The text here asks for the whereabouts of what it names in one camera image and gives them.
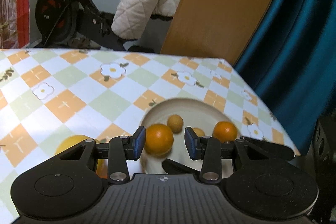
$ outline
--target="wooden board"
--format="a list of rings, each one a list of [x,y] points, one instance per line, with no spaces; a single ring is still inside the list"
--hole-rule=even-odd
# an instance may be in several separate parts
[[[181,0],[161,53],[225,58],[234,64],[271,1]]]

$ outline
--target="yellow fruit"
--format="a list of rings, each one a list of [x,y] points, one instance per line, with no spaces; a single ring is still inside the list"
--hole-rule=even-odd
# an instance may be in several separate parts
[[[237,138],[237,128],[231,122],[218,122],[213,130],[212,136],[221,143],[234,141]]]
[[[202,129],[200,129],[198,127],[195,127],[195,128],[193,127],[193,130],[194,130],[194,132],[196,133],[196,135],[198,137],[205,136],[205,133],[204,133],[204,131]]]
[[[63,142],[61,142],[61,144],[56,149],[55,155],[63,152],[64,150],[67,150],[68,148],[70,148],[70,147],[74,146],[75,144],[78,144],[81,141],[86,140],[86,139],[90,139],[90,137],[85,136],[85,135],[74,135],[74,136],[70,136],[70,137],[66,138],[65,140],[63,140]],[[107,166],[105,167],[105,165],[106,164],[105,164],[104,160],[98,160],[96,173],[100,177],[107,176]]]
[[[172,130],[164,124],[153,124],[146,129],[145,151],[153,156],[168,153],[174,142]]]
[[[179,115],[171,115],[168,118],[167,126],[173,131],[173,133],[179,133],[182,131],[183,119]]]

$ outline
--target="tablecloth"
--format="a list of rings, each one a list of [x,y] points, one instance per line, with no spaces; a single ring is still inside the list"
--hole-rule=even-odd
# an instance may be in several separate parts
[[[144,114],[173,97],[214,106],[242,135],[293,142],[223,59],[71,49],[0,51],[0,218],[17,216],[14,179],[52,157],[65,138],[132,135]]]

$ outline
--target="tangerine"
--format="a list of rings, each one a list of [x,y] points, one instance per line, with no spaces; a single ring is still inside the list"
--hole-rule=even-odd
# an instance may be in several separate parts
[[[153,156],[162,156],[168,153],[174,142],[172,130],[160,123],[151,125],[146,129],[145,150]]]
[[[177,114],[173,114],[169,116],[167,120],[167,126],[171,128],[173,133],[179,133],[182,131],[182,126],[183,126],[183,119],[181,116]]]
[[[198,128],[198,127],[193,127],[194,132],[196,133],[196,135],[198,137],[202,137],[205,136],[205,133],[202,129]]]
[[[218,122],[213,129],[212,136],[220,140],[221,143],[234,141],[237,138],[238,130],[232,122]]]

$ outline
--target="teal curtain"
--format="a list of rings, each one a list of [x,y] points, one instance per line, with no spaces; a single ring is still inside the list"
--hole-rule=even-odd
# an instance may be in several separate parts
[[[335,109],[336,0],[273,0],[235,69],[306,154]]]

